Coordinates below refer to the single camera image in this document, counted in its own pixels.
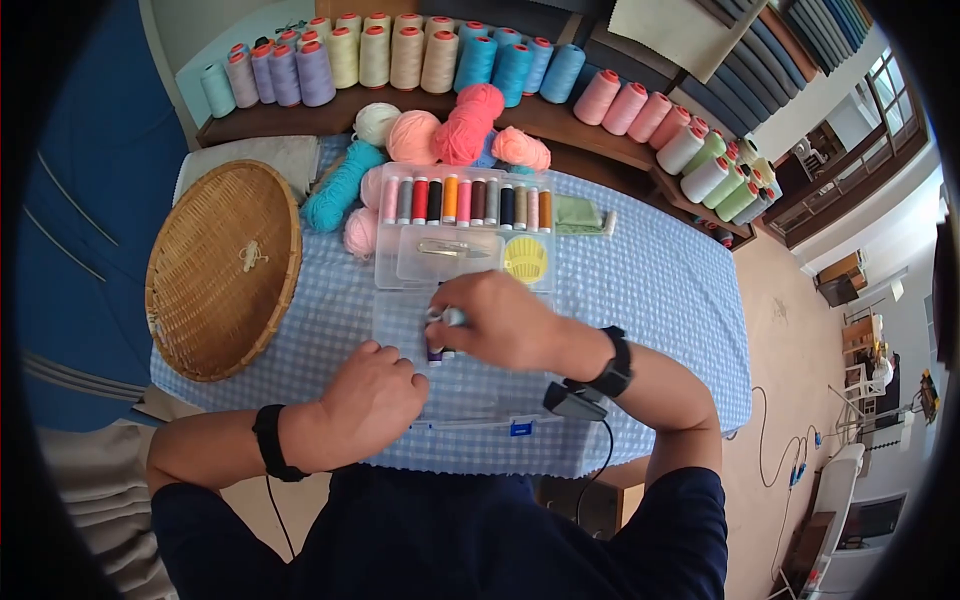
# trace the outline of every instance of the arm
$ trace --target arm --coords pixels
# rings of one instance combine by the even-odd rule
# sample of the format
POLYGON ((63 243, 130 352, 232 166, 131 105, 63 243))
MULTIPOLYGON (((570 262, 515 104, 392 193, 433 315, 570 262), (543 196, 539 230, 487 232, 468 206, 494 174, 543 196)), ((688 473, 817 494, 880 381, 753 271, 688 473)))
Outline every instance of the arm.
MULTIPOLYGON (((432 304, 453 305, 466 327, 432 324, 435 346, 462 349, 485 362, 516 371, 543 370, 590 381, 613 358, 607 336, 560 317, 512 277, 495 272, 457 277, 437 291, 432 304)), ((631 344, 634 380, 616 403, 657 431, 647 484, 672 470, 704 467, 720 472, 720 422, 707 386, 675 360, 631 344)))

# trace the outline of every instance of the blue gingham tablecloth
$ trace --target blue gingham tablecloth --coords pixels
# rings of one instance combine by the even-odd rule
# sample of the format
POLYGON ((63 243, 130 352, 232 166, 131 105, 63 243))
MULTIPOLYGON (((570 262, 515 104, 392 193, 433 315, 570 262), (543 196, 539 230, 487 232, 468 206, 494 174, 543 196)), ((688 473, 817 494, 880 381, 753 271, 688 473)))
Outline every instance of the blue gingham tablecloth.
MULTIPOLYGON (((346 136, 325 138, 320 170, 347 144, 346 136)), ((707 384, 725 432, 746 423, 751 413, 750 358, 730 251, 629 196, 570 175, 551 172, 550 176, 555 193, 589 198, 601 209, 617 212, 612 238, 557 238, 554 309, 594 326, 617 324, 634 342, 673 357, 707 384)), ((197 383, 171 370, 154 348, 151 377, 160 389, 207 411, 304 402, 323 393, 344 359, 371 337, 374 298, 384 292, 378 292, 373 283, 373 261, 363 262, 348 254, 341 233, 318 233, 304 223, 301 227, 303 253, 297 289, 266 350, 229 379, 197 383)), ((407 321, 421 326, 421 315, 407 321)), ((418 366, 423 364, 422 348, 404 353, 418 366)), ((445 369, 446 364, 426 374, 444 379, 447 373, 438 372, 445 369)), ((467 397, 472 391, 477 396, 496 390, 510 377, 468 362, 458 364, 457 373, 460 382, 431 385, 422 417, 429 418, 431 413, 442 416, 444 408, 456 406, 454 391, 467 397)), ((421 419, 367 462, 437 472, 559 477, 579 477, 600 468, 609 450, 606 429, 599 422, 544 415, 545 386, 545 380, 526 385, 525 395, 515 398, 509 407, 512 414, 528 417, 508 417, 493 425, 446 427, 421 419)), ((605 401, 610 411, 607 422, 614 432, 611 464, 649 454, 653 430, 605 401)), ((482 410, 485 404, 478 406, 477 410, 482 410)), ((491 411, 487 421, 502 420, 495 412, 491 411)))

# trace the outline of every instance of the white string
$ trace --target white string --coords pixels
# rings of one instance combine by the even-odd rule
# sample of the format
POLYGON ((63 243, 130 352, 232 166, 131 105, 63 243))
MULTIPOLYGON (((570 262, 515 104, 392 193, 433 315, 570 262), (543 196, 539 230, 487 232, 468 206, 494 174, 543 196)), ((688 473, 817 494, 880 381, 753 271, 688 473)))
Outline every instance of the white string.
POLYGON ((270 256, 260 253, 260 246, 256 243, 256 240, 251 240, 246 247, 240 249, 240 253, 237 255, 241 260, 243 260, 244 273, 256 266, 256 261, 260 260, 261 258, 267 262, 270 262, 270 256))

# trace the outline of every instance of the navy t-shirt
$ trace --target navy t-shirt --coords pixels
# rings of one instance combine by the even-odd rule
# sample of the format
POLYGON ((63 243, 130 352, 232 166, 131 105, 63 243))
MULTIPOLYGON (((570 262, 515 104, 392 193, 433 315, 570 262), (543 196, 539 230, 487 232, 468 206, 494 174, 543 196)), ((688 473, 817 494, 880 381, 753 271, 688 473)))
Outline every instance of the navy t-shirt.
POLYGON ((342 469, 286 564, 220 496, 153 499, 160 556, 182 600, 202 598, 722 598, 720 478, 663 475, 610 541, 534 502, 519 476, 342 469))

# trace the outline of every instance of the right hand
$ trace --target right hand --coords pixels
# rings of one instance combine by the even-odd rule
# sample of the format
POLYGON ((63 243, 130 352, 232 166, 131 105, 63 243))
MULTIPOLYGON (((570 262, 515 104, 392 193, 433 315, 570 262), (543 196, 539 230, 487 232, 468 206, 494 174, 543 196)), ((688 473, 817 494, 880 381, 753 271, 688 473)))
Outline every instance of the right hand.
POLYGON ((432 348, 456 348, 485 363, 512 371, 552 371, 561 317, 513 277, 496 271, 451 279, 434 294, 430 306, 456 306, 467 325, 443 322, 426 328, 432 348))

